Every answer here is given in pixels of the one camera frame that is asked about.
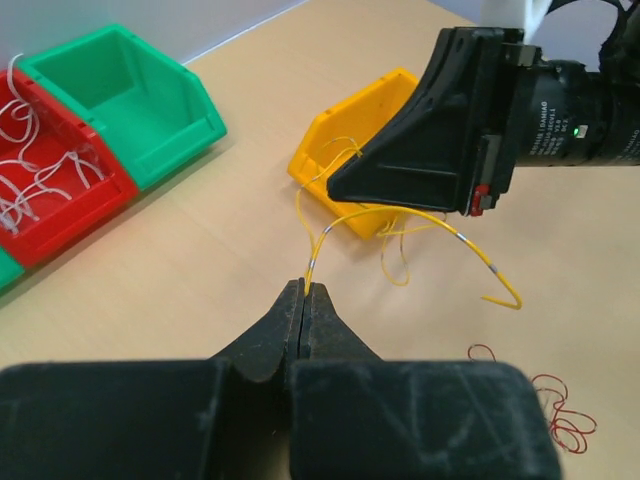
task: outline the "wall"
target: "wall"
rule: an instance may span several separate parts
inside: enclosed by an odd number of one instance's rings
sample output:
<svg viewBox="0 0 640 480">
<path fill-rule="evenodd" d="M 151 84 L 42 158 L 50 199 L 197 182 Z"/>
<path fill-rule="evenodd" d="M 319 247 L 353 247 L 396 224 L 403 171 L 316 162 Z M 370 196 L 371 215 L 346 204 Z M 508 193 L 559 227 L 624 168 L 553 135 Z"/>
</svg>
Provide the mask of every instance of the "wall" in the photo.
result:
<svg viewBox="0 0 640 480">
<path fill-rule="evenodd" d="M 431 1 L 477 22 L 485 0 Z M 627 0 L 623 3 L 625 6 L 629 4 Z M 533 43 L 542 46 L 548 58 L 578 60 L 597 70 L 600 45 L 609 36 L 615 19 L 614 7 L 601 0 L 581 0 L 549 15 Z"/>
<path fill-rule="evenodd" d="M 0 69 L 110 23 L 179 62 L 200 55 L 301 0 L 0 0 Z"/>
</svg>

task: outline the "wooden table surface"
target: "wooden table surface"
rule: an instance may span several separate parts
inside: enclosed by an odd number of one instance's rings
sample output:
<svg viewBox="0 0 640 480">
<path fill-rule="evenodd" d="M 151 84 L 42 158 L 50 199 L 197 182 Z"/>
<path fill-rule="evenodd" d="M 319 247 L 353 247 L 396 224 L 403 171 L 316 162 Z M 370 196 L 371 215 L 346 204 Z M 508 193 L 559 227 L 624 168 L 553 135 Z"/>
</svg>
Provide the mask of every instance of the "wooden table surface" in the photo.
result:
<svg viewBox="0 0 640 480">
<path fill-rule="evenodd" d="M 0 367 L 224 347 L 304 272 L 285 170 L 314 116 L 395 67 L 421 75 L 439 30 L 463 24 L 422 0 L 311 0 L 192 62 L 228 137 L 0 299 Z M 599 424 L 586 454 L 562 454 L 566 478 L 635 479 L 638 185 L 640 169 L 518 169 L 496 210 L 451 219 L 519 289 L 521 311 L 480 300 L 506 292 L 440 231 L 408 238 L 406 288 L 382 275 L 377 241 L 346 229 L 314 280 L 384 358 L 459 359 L 480 342 L 528 375 L 561 376 L 567 408 Z M 304 205 L 318 230 L 333 218 Z"/>
</svg>

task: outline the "yellow bin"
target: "yellow bin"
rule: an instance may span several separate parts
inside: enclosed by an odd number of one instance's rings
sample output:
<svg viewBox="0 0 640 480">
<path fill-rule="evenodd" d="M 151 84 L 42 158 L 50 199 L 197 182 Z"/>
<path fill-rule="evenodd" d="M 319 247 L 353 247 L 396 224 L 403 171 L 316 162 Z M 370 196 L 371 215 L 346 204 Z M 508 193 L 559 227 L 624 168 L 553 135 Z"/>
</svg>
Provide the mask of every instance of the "yellow bin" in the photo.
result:
<svg viewBox="0 0 640 480">
<path fill-rule="evenodd" d="M 303 185 L 326 168 L 341 151 L 352 146 L 345 139 L 325 147 L 333 139 L 350 137 L 363 146 L 402 108 L 417 85 L 415 75 L 397 68 L 318 115 L 289 163 L 289 175 Z M 307 187 L 315 198 L 339 217 L 372 207 L 370 204 L 337 203 L 327 194 L 327 178 L 352 155 L 353 152 L 343 155 L 321 179 Z M 393 212 L 372 213 L 345 223 L 363 240 L 368 240 L 395 215 Z"/>
</svg>

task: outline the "white plastic part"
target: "white plastic part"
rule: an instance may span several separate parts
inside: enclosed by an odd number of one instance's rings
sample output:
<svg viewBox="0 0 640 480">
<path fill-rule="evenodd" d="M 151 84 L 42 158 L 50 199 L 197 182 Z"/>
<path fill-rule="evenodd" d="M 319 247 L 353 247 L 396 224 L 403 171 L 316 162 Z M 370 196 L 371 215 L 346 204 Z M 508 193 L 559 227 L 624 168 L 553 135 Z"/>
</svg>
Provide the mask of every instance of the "white plastic part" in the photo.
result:
<svg viewBox="0 0 640 480">
<path fill-rule="evenodd" d="M 540 28 L 552 0 L 484 0 L 480 26 L 521 28 L 529 43 Z"/>
</svg>

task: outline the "red wire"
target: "red wire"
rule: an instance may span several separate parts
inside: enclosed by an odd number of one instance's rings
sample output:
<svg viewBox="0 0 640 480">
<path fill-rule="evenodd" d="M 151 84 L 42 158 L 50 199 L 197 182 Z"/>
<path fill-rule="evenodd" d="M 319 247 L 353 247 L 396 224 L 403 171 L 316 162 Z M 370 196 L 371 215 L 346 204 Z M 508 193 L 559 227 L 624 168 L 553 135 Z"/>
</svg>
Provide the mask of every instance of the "red wire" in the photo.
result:
<svg viewBox="0 0 640 480">
<path fill-rule="evenodd" d="M 467 357 L 472 362 L 478 360 L 486 360 L 474 356 L 473 351 L 476 349 L 482 349 L 488 352 L 491 356 L 491 360 L 493 360 L 494 362 L 496 361 L 496 356 L 490 347 L 482 343 L 476 343 L 471 345 L 467 349 Z M 559 387 L 552 388 L 549 386 L 541 386 L 540 380 L 551 380 L 558 384 Z M 556 397 L 554 402 L 551 404 L 553 414 L 551 415 L 550 419 L 547 418 L 547 421 L 549 422 L 549 431 L 551 433 L 551 438 L 553 438 L 553 440 L 562 449 L 569 453 L 573 453 L 576 455 L 582 455 L 583 453 L 585 453 L 588 449 L 587 436 L 595 433 L 595 431 L 598 429 L 598 423 L 595 421 L 595 419 L 592 416 L 587 415 L 586 413 L 565 408 L 567 400 L 569 400 L 569 388 L 561 378 L 548 373 L 541 373 L 531 378 L 531 383 L 533 384 L 533 387 L 535 388 L 538 395 L 540 395 L 541 393 L 547 393 Z M 577 421 L 578 419 L 586 420 L 591 426 L 588 429 L 580 429 L 573 421 L 571 421 L 571 419 L 573 419 L 574 421 Z M 571 445 L 567 444 L 567 442 L 565 442 L 561 438 L 561 434 L 565 439 L 568 437 L 572 440 L 571 442 L 569 442 L 571 443 Z"/>
</svg>

